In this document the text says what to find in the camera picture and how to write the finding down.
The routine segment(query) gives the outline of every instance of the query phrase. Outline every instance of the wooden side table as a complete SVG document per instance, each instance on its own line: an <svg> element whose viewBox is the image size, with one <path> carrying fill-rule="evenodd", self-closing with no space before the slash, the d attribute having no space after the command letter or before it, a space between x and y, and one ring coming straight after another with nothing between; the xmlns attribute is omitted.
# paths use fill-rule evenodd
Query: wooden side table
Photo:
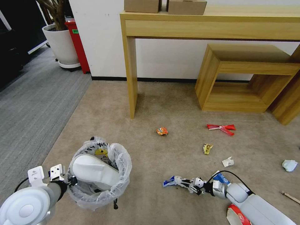
<svg viewBox="0 0 300 225"><path fill-rule="evenodd" d="M136 38L300 41L300 7L207 5L203 16L120 13L130 118L138 98Z"/></svg>
<svg viewBox="0 0 300 225"><path fill-rule="evenodd" d="M202 110L262 113L300 70L272 45L208 44L195 86ZM255 74L249 83L215 82L219 73Z"/></svg>
<svg viewBox="0 0 300 225"><path fill-rule="evenodd" d="M300 45L290 61L300 63ZM300 113L300 71L272 103L270 110L283 125L289 124Z"/></svg>

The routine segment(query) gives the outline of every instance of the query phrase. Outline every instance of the carpet floor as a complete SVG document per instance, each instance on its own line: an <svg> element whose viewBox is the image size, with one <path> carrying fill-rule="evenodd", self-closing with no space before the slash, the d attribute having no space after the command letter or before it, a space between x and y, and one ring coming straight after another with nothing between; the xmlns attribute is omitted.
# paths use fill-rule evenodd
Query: carpet floor
<svg viewBox="0 0 300 225"><path fill-rule="evenodd" d="M300 168L286 172L284 159L300 162L300 118L282 126L272 114L201 111L194 84L138 82L134 120L129 118L126 82L93 81L44 166L69 165L73 154L92 136L122 144L132 158L130 184L118 199L118 210L109 204L96 211L83 210L68 194L56 205L54 224L228 224L228 200L209 194L191 195L181 187L165 187L173 175L208 179L224 169L229 156L236 173L255 193L300 224L299 204L283 196L283 190L300 198ZM237 128L233 137L207 123ZM169 134L155 130L167 127ZM204 155L203 143L214 144ZM230 181L238 182L230 174Z"/></svg>
<svg viewBox="0 0 300 225"><path fill-rule="evenodd" d="M90 74L60 68L44 47L0 92L0 204L43 163L90 83Z"/></svg>

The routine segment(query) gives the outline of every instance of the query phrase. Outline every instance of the black cable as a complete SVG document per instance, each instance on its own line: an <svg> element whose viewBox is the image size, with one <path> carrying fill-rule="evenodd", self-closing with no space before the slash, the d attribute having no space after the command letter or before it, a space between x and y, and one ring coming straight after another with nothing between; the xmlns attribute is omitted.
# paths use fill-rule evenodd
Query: black cable
<svg viewBox="0 0 300 225"><path fill-rule="evenodd" d="M214 175L212 175L212 177L207 181L207 183L209 183L217 174L219 174L219 173L221 173L221 172L228 172L228 173L231 173L232 175L234 175L234 176L236 176L236 178L237 179L239 179L242 183L243 183L243 185L245 185L245 187L246 188L248 188L248 190L250 191L250 192L252 192L253 194L255 194L253 191L251 191L251 189L242 181L242 179L241 178L239 178L237 175L235 175L233 172L230 172L230 171L228 171L228 170L221 170L221 171L219 171L219 172L217 172L217 173L215 173Z"/></svg>
<svg viewBox="0 0 300 225"><path fill-rule="evenodd" d="M24 180L22 180L19 184L18 184L18 186L16 187L16 189L15 189L15 191L14 191L14 193L15 192L17 192L18 191L18 189L19 189L19 187L25 182L25 181L27 181L28 180L28 177L27 178L25 178Z"/></svg>

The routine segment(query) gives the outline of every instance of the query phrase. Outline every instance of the red trash can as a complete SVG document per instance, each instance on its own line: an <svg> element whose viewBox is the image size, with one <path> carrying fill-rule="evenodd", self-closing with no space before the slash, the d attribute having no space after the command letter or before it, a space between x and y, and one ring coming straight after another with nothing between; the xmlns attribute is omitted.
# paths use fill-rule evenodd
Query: red trash can
<svg viewBox="0 0 300 225"><path fill-rule="evenodd" d="M79 32L77 30L77 26L75 22L65 22L65 25L68 27L69 32L71 34L71 38L81 65L82 72L86 74L90 72L90 67L88 66L88 60L85 56L85 52L82 46L82 42L79 36Z"/></svg>

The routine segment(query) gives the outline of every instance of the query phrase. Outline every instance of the wooden cube shelf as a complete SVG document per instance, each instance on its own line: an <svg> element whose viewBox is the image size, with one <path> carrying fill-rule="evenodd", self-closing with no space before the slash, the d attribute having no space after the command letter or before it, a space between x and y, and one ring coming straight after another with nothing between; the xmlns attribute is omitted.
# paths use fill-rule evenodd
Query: wooden cube shelf
<svg viewBox="0 0 300 225"><path fill-rule="evenodd" d="M195 86L202 110L263 113L300 70L272 45L207 45ZM254 74L249 83L215 82L219 73Z"/></svg>

